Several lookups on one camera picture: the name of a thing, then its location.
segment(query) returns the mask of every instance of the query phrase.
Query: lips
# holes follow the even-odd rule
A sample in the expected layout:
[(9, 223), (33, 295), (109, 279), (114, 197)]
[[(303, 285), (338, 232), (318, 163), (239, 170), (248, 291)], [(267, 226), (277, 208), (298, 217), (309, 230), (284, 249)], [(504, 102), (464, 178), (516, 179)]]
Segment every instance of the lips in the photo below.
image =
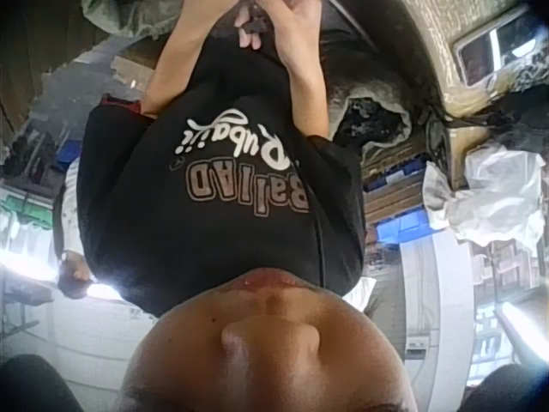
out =
[(230, 282), (223, 290), (246, 290), (250, 292), (263, 288), (308, 288), (307, 282), (302, 281), (291, 273), (279, 269), (255, 269), (233, 282)]

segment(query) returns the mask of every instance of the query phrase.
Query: white plastic bag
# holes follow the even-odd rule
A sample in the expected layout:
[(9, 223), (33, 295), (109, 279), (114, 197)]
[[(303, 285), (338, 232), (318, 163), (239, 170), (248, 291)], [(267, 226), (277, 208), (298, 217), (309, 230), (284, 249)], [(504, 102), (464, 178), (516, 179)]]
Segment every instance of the white plastic bag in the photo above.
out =
[(468, 191), (453, 192), (446, 177), (428, 163), (423, 198), (430, 226), (451, 227), (458, 239), (486, 246), (516, 239), (535, 251), (543, 235), (539, 154), (500, 145), (470, 152), (465, 161)]

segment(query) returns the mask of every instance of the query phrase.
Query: red sleeve trim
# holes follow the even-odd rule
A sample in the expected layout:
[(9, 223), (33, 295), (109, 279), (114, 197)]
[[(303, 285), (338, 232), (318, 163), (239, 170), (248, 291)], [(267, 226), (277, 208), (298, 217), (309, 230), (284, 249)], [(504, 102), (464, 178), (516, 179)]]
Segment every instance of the red sleeve trim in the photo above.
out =
[(110, 94), (103, 94), (101, 98), (100, 106), (109, 105), (109, 106), (121, 106), (130, 110), (131, 112), (141, 114), (141, 101), (128, 101), (112, 97)]

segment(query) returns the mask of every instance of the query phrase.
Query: black t-shirt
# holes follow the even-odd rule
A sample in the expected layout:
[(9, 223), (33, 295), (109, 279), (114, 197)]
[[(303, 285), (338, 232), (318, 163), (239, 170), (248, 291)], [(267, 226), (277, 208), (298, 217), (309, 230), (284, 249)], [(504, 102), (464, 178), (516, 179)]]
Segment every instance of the black t-shirt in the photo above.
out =
[(92, 111), (78, 209), (92, 272), (156, 316), (255, 268), (318, 285), (315, 218), (324, 286), (346, 294), (362, 273), (359, 157), (300, 134), (285, 70), (223, 41), (157, 120)]

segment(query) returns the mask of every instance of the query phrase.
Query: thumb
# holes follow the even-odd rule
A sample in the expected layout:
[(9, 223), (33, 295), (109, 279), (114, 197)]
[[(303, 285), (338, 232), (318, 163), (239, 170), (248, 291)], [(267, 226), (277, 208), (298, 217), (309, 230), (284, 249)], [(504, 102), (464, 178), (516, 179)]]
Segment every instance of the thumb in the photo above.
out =
[(274, 28), (283, 28), (293, 17), (293, 12), (284, 0), (256, 0), (274, 24)]

